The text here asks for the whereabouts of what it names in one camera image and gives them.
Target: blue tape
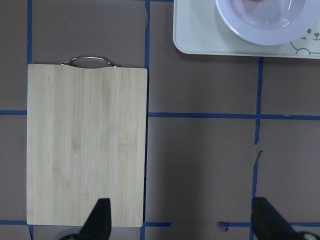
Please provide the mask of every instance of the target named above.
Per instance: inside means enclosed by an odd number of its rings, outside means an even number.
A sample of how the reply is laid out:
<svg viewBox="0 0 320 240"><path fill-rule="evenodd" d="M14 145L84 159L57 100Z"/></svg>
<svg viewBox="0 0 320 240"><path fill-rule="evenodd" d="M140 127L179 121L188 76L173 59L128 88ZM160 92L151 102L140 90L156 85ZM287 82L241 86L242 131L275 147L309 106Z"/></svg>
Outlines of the blue tape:
<svg viewBox="0 0 320 240"><path fill-rule="evenodd" d="M257 145L259 142L259 132L260 132L260 119L261 119L261 92L262 92L262 82L263 82L263 72L264 72L264 58L259 57L258 65L258 81L256 88L256 109L255 109L255 133L254 133L254 144Z"/></svg>
<svg viewBox="0 0 320 240"><path fill-rule="evenodd" d="M253 114L232 113L191 113L191 112L149 112L150 118L189 118L189 119L255 119Z"/></svg>
<svg viewBox="0 0 320 240"><path fill-rule="evenodd" d="M0 115L27 115L27 110L0 110Z"/></svg>
<svg viewBox="0 0 320 240"><path fill-rule="evenodd" d="M262 114L261 119L274 119L274 120L309 120L309 121L319 121L320 116L314 115L280 115L280 114Z"/></svg>
<svg viewBox="0 0 320 240"><path fill-rule="evenodd" d="M34 240L34 226L29 225L30 240Z"/></svg>
<svg viewBox="0 0 320 240"><path fill-rule="evenodd" d="M150 65L150 0L145 1L145 10L146 10L146 26L145 26L145 33L144 33L144 68L149 70L149 65Z"/></svg>
<svg viewBox="0 0 320 240"><path fill-rule="evenodd" d="M151 2L168 2L173 3L174 0L150 0Z"/></svg>
<svg viewBox="0 0 320 240"><path fill-rule="evenodd" d="M258 157L256 158L255 164L253 165L253 173L252 173L252 198L251 198L251 211L254 209L254 198L257 193L257 184L258 184L258 168L259 168L259 160L264 151L260 151ZM250 225L250 240L254 240L254 230Z"/></svg>
<svg viewBox="0 0 320 240"><path fill-rule="evenodd" d="M28 225L26 221L0 220L0 225Z"/></svg>
<svg viewBox="0 0 320 240"><path fill-rule="evenodd" d="M172 222L145 222L144 226L148 228L170 228Z"/></svg>
<svg viewBox="0 0 320 240"><path fill-rule="evenodd" d="M32 0L27 0L27 53L26 53L26 63L32 63Z"/></svg>
<svg viewBox="0 0 320 240"><path fill-rule="evenodd" d="M145 240L146 239L146 227L145 224L143 223L142 227L140 227L140 240Z"/></svg>
<svg viewBox="0 0 320 240"><path fill-rule="evenodd" d="M320 222L289 222L291 226L302 226L306 228L319 228ZM218 222L220 228L249 228L251 226L250 222Z"/></svg>

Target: blue tape line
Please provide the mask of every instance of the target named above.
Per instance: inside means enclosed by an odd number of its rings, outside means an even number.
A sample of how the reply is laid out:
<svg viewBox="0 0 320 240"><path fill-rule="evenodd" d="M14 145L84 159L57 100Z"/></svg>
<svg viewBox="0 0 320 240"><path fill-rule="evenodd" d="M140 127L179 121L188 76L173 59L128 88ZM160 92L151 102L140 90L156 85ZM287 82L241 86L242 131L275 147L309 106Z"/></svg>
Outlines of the blue tape line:
<svg viewBox="0 0 320 240"><path fill-rule="evenodd" d="M319 228L320 222L289 222L291 226L302 226L306 228ZM220 228L249 228L251 226L250 222L225 222L220 221L218 223Z"/></svg>
<svg viewBox="0 0 320 240"><path fill-rule="evenodd" d="M145 0L146 2L168 2L171 3L174 0Z"/></svg>
<svg viewBox="0 0 320 240"><path fill-rule="evenodd" d="M259 168L259 160L264 151L260 151L258 157L256 158L255 164L253 165L253 173L252 173L252 198L251 198L251 211L254 209L254 198L257 193L257 184L258 184L258 168ZM254 240L254 230L250 225L250 240Z"/></svg>
<svg viewBox="0 0 320 240"><path fill-rule="evenodd" d="M0 115L27 115L27 110L0 110Z"/></svg>
<svg viewBox="0 0 320 240"><path fill-rule="evenodd" d="M320 222L290 222L292 226L302 226L307 228L316 228L320 227Z"/></svg>
<svg viewBox="0 0 320 240"><path fill-rule="evenodd" d="M0 220L0 225L28 225L26 221Z"/></svg>
<svg viewBox="0 0 320 240"><path fill-rule="evenodd" d="M255 119L253 114L232 113L191 113L191 112L149 112L150 118L190 118L190 119Z"/></svg>
<svg viewBox="0 0 320 240"><path fill-rule="evenodd" d="M150 0L145 1L146 26L144 32L144 68L147 69L146 110L149 109L149 66L150 66ZM140 228L140 240L146 239L146 197L147 197L147 148L148 148L148 116L145 126L145 159L143 180L143 224Z"/></svg>
<svg viewBox="0 0 320 240"><path fill-rule="evenodd" d="M258 81L257 81L257 88L256 88L256 109L255 109L256 120L255 120L255 133L254 133L255 145L257 145L259 142L263 72L264 72L264 58L261 56L259 57Z"/></svg>
<svg viewBox="0 0 320 240"><path fill-rule="evenodd" d="M26 63L32 63L32 0L27 0L27 53Z"/></svg>
<svg viewBox="0 0 320 240"><path fill-rule="evenodd" d="M284 116L280 114L262 114L261 119L275 119L275 120L313 120L319 121L320 116L313 115L289 115Z"/></svg>
<svg viewBox="0 0 320 240"><path fill-rule="evenodd" d="M29 225L30 240L34 240L34 226Z"/></svg>
<svg viewBox="0 0 320 240"><path fill-rule="evenodd" d="M146 227L145 223L143 223L142 227L140 227L140 240L146 239Z"/></svg>
<svg viewBox="0 0 320 240"><path fill-rule="evenodd" d="M225 232L229 230L229 228L250 228L250 222L225 222L219 221L218 225L220 228L224 229Z"/></svg>
<svg viewBox="0 0 320 240"><path fill-rule="evenodd" d="M170 228L172 222L145 222L144 226L148 228Z"/></svg>

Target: wooden cutting board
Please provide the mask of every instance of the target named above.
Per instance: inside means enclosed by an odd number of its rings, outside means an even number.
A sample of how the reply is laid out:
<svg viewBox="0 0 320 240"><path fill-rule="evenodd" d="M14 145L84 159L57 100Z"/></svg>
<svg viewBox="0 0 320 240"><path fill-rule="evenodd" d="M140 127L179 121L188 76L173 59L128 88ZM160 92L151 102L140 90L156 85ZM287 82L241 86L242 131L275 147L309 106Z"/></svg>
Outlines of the wooden cutting board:
<svg viewBox="0 0 320 240"><path fill-rule="evenodd" d="M143 223L147 70L28 65L27 223L82 226L110 198L112 226Z"/></svg>

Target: plastic bowl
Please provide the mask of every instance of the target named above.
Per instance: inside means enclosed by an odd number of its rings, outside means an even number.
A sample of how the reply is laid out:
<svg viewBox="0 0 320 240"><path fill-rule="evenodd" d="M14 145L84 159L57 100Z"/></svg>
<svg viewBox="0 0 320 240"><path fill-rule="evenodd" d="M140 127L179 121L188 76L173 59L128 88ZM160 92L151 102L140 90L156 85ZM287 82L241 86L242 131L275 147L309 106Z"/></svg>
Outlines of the plastic bowl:
<svg viewBox="0 0 320 240"><path fill-rule="evenodd" d="M215 4L236 35L265 46L301 37L320 13L320 0L215 0Z"/></svg>

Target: bowl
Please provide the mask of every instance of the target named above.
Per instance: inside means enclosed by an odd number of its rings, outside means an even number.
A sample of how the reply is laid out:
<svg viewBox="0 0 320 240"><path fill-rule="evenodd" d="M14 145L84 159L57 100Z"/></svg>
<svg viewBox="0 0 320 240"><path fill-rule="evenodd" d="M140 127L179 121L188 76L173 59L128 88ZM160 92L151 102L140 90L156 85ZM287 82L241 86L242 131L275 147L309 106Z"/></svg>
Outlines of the bowl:
<svg viewBox="0 0 320 240"><path fill-rule="evenodd" d="M264 46L301 37L320 14L320 0L215 0L215 4L229 29Z"/></svg>

